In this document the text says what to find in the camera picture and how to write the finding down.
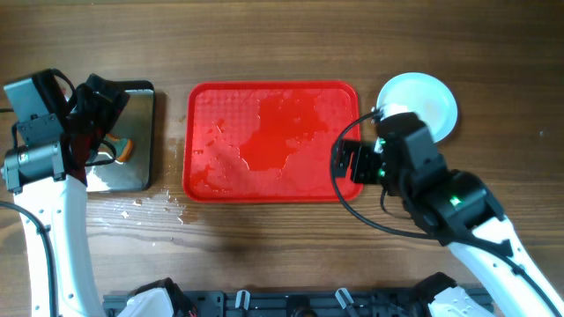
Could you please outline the green orange sponge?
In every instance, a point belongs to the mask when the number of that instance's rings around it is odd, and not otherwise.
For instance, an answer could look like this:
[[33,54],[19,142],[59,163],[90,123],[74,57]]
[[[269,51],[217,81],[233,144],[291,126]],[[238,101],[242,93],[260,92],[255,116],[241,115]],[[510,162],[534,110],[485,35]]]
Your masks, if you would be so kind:
[[130,139],[106,134],[105,140],[114,146],[118,163],[125,163],[130,158],[134,145]]

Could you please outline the white plate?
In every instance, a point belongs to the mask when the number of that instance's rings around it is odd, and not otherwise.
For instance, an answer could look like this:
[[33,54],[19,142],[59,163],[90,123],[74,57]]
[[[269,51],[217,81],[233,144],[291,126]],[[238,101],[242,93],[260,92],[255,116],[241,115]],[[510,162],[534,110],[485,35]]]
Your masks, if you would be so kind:
[[454,130],[458,118],[452,91],[436,77],[420,72],[390,79],[380,90],[373,109],[380,111],[382,118],[415,113],[430,128],[436,143]]

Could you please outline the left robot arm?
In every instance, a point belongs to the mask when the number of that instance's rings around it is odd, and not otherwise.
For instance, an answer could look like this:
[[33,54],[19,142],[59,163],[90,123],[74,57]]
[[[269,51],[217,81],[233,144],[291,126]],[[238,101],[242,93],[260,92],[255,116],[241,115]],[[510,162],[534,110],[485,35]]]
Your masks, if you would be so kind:
[[18,117],[1,175],[13,195],[4,209],[21,216],[34,316],[104,316],[93,278],[85,216],[87,170],[118,160],[111,130],[131,96],[156,103],[146,80],[112,81],[92,74],[63,89],[46,69],[4,86]]

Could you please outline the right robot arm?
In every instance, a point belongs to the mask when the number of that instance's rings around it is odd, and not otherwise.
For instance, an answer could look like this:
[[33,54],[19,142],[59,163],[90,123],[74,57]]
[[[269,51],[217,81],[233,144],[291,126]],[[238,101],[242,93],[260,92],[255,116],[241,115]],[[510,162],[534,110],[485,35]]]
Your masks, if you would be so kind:
[[382,138],[372,145],[338,140],[330,177],[349,173],[401,198],[420,229],[481,282],[507,316],[561,316],[563,301],[530,258],[499,201],[475,175],[449,170],[431,141]]

